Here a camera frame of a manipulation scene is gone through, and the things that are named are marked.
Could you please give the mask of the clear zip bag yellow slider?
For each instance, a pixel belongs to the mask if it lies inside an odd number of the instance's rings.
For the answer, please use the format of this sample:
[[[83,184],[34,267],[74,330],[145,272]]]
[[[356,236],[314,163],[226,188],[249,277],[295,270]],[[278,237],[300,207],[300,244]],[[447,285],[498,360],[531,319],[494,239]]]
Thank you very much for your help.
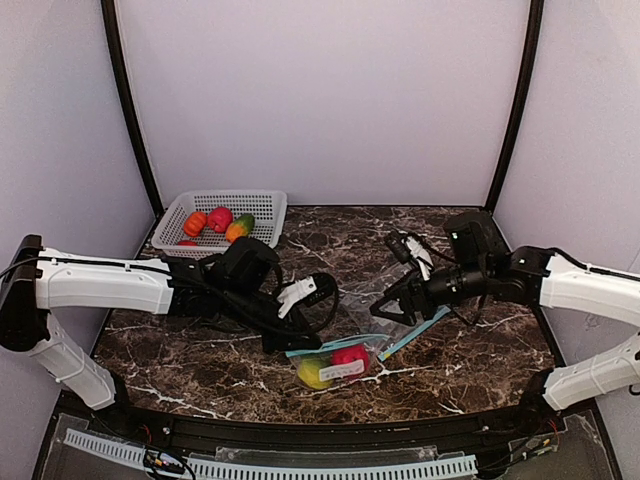
[[[389,336],[360,334],[326,342],[317,350],[286,353],[297,380],[311,390],[323,391],[362,377]]]

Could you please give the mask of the red toy apple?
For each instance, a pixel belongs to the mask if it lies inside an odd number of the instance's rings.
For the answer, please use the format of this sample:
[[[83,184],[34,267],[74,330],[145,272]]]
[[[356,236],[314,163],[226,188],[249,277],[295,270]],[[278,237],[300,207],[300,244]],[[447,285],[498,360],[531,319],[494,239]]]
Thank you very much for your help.
[[[370,355],[363,344],[357,344],[338,349],[332,353],[331,363],[333,365],[350,364],[360,361],[364,370],[370,366]]]

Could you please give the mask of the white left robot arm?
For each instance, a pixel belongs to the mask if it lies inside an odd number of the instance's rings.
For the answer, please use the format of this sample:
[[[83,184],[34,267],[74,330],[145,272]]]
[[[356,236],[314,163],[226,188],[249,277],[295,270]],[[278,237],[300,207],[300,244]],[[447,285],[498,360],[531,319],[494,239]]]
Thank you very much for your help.
[[[273,292],[263,291],[267,276],[280,273],[276,252],[253,238],[200,259],[126,260],[64,253],[30,234],[1,272],[1,345],[28,355],[90,409],[109,409],[126,402],[123,381],[65,331],[58,311],[227,317],[258,332],[267,353],[320,347],[317,328],[300,310],[317,302],[320,275],[289,284],[277,278]]]

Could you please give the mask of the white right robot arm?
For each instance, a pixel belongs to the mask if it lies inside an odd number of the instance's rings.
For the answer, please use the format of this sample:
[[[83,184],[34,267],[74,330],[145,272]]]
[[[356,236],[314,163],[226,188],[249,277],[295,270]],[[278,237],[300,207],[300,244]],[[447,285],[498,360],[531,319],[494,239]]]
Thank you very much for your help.
[[[444,225],[452,256],[437,269],[436,250],[410,231],[391,231],[385,244],[411,270],[371,305],[373,316],[406,326],[431,319],[441,306],[471,298],[529,308],[582,312],[639,324],[639,277],[577,260],[558,247],[510,249],[493,217],[466,212]],[[639,382],[639,338],[566,367],[536,373],[522,394],[526,412],[562,411],[581,401],[631,387]]]

